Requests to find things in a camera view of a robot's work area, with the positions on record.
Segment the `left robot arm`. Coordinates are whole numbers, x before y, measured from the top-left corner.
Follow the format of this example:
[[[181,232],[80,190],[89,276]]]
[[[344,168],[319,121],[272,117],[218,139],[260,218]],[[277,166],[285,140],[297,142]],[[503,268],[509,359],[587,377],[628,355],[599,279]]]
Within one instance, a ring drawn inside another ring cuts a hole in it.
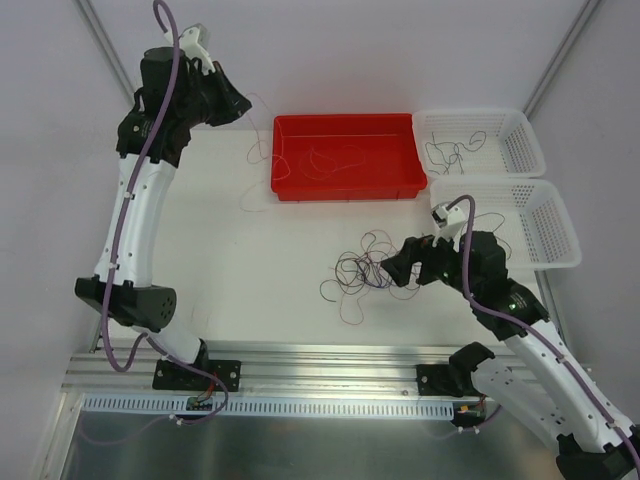
[[[165,197],[192,128],[218,127],[252,106],[205,53],[158,47],[140,62],[143,85],[117,129],[119,186],[107,239],[91,276],[77,279],[76,296],[110,322],[138,333],[176,363],[189,389],[210,377],[204,340],[175,319],[177,293],[152,280],[153,251]]]

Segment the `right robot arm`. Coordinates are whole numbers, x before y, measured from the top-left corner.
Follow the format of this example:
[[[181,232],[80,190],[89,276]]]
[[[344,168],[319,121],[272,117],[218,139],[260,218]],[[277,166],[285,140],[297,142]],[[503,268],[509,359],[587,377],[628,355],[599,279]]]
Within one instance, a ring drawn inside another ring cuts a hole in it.
[[[559,336],[548,312],[511,279],[506,252],[491,232],[459,242],[409,237],[381,263],[399,287],[435,281],[462,293],[477,321],[503,342],[538,381],[519,380],[489,348],[472,342],[447,365],[420,366],[417,380],[431,394],[486,395],[554,452],[566,479],[622,479],[639,469],[639,426],[596,387]]]

